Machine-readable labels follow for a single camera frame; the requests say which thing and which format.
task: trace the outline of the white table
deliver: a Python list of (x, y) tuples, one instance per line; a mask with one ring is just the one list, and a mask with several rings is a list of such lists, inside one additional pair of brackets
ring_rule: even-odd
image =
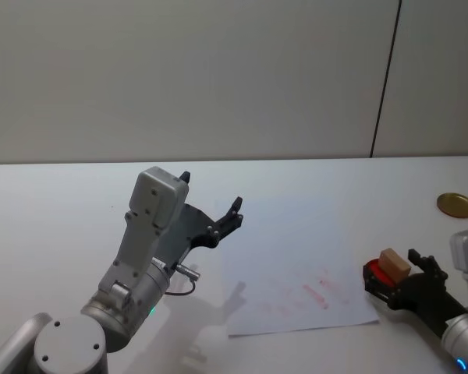
[[(119, 247), (136, 176), (151, 165), (0, 166), (0, 344), (37, 312), (79, 312)], [(189, 201), (207, 213), (216, 199), (238, 195), (334, 197), (357, 266), (387, 247), (404, 256), (416, 248), (435, 256), (448, 272), (448, 290), (468, 303), (448, 240), (468, 220), (435, 207), (442, 192), (468, 195), (468, 157), (157, 165), (176, 175), (191, 171)], [(196, 293), (158, 304), (129, 346), (109, 355), (112, 374), (455, 371), (437, 339), (409, 317), (381, 314), (379, 324), (367, 326), (227, 338), (221, 250), (191, 253), (187, 262), (202, 273)]]

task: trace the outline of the cable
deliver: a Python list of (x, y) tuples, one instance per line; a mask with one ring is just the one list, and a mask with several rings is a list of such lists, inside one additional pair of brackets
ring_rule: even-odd
[(190, 283), (193, 285), (193, 287), (190, 290), (188, 290), (187, 292), (165, 292), (165, 295), (169, 295), (169, 296), (186, 296), (186, 295), (190, 295), (196, 290), (196, 282), (191, 281)]

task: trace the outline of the gold coin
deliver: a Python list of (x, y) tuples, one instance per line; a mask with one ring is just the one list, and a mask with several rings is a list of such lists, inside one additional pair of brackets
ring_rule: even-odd
[(442, 193), (437, 198), (437, 207), (448, 216), (468, 218), (468, 197), (459, 193)]

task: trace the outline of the white paper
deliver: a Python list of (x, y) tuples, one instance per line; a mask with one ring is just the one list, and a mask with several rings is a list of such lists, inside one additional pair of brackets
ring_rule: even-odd
[(246, 303), (227, 319), (229, 335), (378, 320), (365, 297), (363, 264), (344, 247), (332, 206), (294, 196), (243, 202), (243, 226), (219, 249), (225, 294), (246, 284)]

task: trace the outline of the blue indicator light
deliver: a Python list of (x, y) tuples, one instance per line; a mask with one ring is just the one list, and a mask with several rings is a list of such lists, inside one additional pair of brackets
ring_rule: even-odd
[(466, 371), (466, 369), (467, 369), (468, 367), (466, 366), (466, 363), (465, 363), (461, 358), (458, 358), (458, 359), (456, 360), (456, 362), (458, 363), (458, 365), (459, 365), (459, 367), (460, 367), (461, 369), (463, 369), (464, 371)]

